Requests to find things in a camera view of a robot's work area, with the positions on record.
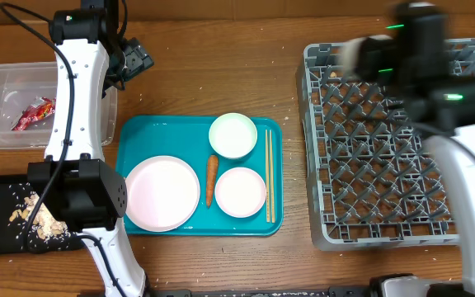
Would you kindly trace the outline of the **white cup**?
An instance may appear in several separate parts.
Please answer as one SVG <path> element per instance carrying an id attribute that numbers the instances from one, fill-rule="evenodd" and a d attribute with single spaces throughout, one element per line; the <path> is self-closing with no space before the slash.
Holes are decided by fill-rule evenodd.
<path id="1" fill-rule="evenodd" d="M 340 49 L 337 62 L 344 73 L 365 81 L 375 81 L 385 64 L 384 55 L 393 44 L 388 35 L 371 35 L 348 40 Z"/>

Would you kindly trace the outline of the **red snack wrapper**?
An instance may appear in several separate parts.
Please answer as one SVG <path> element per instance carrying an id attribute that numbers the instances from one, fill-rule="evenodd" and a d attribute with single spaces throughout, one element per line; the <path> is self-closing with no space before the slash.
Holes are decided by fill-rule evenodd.
<path id="1" fill-rule="evenodd" d="M 13 131 L 26 130 L 30 125 L 55 113 L 55 99 L 36 97 L 35 100 L 16 118 L 12 125 Z"/>

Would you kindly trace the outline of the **large pink plate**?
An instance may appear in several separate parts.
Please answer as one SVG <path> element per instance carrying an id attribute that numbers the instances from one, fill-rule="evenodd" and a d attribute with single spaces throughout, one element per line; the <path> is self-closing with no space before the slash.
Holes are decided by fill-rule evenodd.
<path id="1" fill-rule="evenodd" d="M 138 164 L 126 177 L 127 217 L 139 228 L 162 233 L 183 225 L 200 202 L 200 182 L 193 168 L 172 156 Z"/>

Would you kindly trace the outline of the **peanut and rice scraps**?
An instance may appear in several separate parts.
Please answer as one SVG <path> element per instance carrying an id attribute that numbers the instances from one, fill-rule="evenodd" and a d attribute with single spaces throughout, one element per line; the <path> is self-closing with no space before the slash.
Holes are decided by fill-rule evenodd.
<path id="1" fill-rule="evenodd" d="M 19 229 L 18 234 L 22 235 L 40 196 L 28 183 L 10 185 L 8 190 L 11 193 L 11 203 L 13 203 L 11 204 L 12 212 L 8 217 L 8 226 L 16 225 Z M 68 240 L 71 233 L 67 225 L 57 221 L 42 204 L 32 220 L 30 235 L 43 243 L 63 243 Z"/>

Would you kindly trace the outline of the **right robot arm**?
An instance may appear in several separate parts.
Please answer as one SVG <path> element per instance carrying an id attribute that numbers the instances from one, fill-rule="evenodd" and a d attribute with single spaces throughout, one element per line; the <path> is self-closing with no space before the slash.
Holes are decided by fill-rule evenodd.
<path id="1" fill-rule="evenodd" d="M 381 295 L 475 296 L 475 77 L 456 76 L 446 44 L 447 16 L 427 2 L 401 2 L 391 35 L 352 40 L 342 52 L 347 72 L 385 86 L 421 132 L 449 197 L 460 237 L 462 280 L 430 283 L 394 277 Z"/>

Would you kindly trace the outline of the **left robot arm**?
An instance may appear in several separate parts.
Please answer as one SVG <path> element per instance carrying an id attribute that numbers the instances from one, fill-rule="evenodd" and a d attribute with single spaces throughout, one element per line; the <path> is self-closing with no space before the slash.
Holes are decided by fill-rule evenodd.
<path id="1" fill-rule="evenodd" d="M 91 253 L 107 296 L 148 296 L 148 277 L 125 230 L 125 179 L 104 161 L 101 104 L 108 87 L 151 67 L 136 39 L 124 37 L 118 1 L 83 1 L 57 11 L 49 23 L 49 46 L 57 61 L 54 124 L 45 159 L 30 163 L 28 182 L 39 204 L 67 225 Z"/>

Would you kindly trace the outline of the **grey dishwasher rack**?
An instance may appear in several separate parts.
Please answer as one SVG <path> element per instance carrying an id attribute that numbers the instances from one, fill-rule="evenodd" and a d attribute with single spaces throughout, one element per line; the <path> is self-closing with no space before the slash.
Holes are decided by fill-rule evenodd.
<path id="1" fill-rule="evenodd" d="M 384 87 L 343 75 L 341 45 L 296 73 L 313 244 L 323 251 L 455 245 L 442 176 Z"/>

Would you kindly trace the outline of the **clear plastic bin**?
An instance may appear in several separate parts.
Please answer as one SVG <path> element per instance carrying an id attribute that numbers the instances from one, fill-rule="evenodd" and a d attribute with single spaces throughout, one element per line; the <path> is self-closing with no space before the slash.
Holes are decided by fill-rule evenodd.
<path id="1" fill-rule="evenodd" d="M 52 134 L 54 116 L 16 125 L 31 108 L 57 95 L 58 70 L 55 62 L 0 64 L 0 149 L 42 149 Z"/>

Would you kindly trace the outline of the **pale green bowl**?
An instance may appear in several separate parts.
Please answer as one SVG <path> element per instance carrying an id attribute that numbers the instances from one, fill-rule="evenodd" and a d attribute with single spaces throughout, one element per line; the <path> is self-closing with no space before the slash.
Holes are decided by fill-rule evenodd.
<path id="1" fill-rule="evenodd" d="M 252 120 L 243 114 L 223 114 L 209 127 L 209 144 L 224 158 L 243 158 L 255 148 L 256 142 L 257 128 Z"/>

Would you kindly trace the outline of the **orange carrot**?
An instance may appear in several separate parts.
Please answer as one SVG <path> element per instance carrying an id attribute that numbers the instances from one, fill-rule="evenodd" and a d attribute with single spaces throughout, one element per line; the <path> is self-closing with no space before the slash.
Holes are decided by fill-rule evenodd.
<path id="1" fill-rule="evenodd" d="M 214 187 L 219 169 L 219 159 L 213 154 L 209 156 L 206 172 L 206 206 L 209 209 L 214 197 Z"/>

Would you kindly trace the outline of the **right wooden chopstick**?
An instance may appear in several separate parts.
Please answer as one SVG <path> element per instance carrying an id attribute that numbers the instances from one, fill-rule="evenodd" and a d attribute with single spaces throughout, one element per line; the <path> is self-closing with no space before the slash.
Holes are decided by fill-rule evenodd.
<path id="1" fill-rule="evenodd" d="M 272 130 L 269 130 L 269 169 L 270 169 L 270 214 L 271 223 L 275 222 L 274 157 Z"/>

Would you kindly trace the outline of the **teal plastic serving tray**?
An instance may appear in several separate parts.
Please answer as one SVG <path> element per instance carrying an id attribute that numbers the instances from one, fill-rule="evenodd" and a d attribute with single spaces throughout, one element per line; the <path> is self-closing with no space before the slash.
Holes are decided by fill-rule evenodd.
<path id="1" fill-rule="evenodd" d="M 120 134 L 116 171 L 123 177 L 142 161 L 167 155 L 188 163 L 206 185 L 206 169 L 214 150 L 209 144 L 209 127 L 213 116 L 137 115 L 129 119 Z M 219 158 L 218 174 L 234 167 L 247 167 L 266 176 L 266 145 L 272 144 L 273 190 L 275 221 L 266 221 L 266 209 L 261 208 L 248 218 L 234 218 L 225 214 L 214 202 L 205 205 L 205 190 L 193 215 L 176 229 L 166 231 L 169 236 L 270 236 L 278 231 L 284 218 L 283 137 L 279 125 L 272 119 L 253 117 L 258 139 L 255 148 L 244 158 Z"/>

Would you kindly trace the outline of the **small white plate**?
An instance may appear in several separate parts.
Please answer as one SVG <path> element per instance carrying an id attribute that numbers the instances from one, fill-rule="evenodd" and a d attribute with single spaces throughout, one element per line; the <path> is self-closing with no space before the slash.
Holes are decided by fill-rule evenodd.
<path id="1" fill-rule="evenodd" d="M 235 167 L 217 180 L 214 197 L 225 214 L 247 218 L 256 214 L 266 202 L 266 184 L 254 170 Z"/>

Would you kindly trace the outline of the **black plastic tray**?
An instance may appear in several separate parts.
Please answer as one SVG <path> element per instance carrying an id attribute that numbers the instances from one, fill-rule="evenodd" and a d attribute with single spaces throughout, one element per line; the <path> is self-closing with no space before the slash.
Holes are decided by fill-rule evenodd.
<path id="1" fill-rule="evenodd" d="M 33 252 L 43 253 L 50 251 L 72 251 L 84 247 L 84 244 L 73 238 L 73 234 L 66 242 L 43 243 L 30 235 L 32 220 L 35 215 L 26 223 L 25 232 L 19 235 L 16 225 L 8 226 L 8 217 L 12 212 L 11 193 L 8 190 L 10 185 L 18 183 L 28 183 L 25 175 L 2 175 L 0 176 L 0 254 Z"/>

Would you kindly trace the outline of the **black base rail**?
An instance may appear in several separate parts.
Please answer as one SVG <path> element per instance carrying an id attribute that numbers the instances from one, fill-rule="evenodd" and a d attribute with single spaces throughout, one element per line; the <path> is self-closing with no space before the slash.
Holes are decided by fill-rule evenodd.
<path id="1" fill-rule="evenodd" d="M 326 289 L 299 290 L 220 290 L 220 291 L 191 291 L 156 290 L 151 289 L 151 297 L 370 297 L 367 285 L 339 285 Z"/>

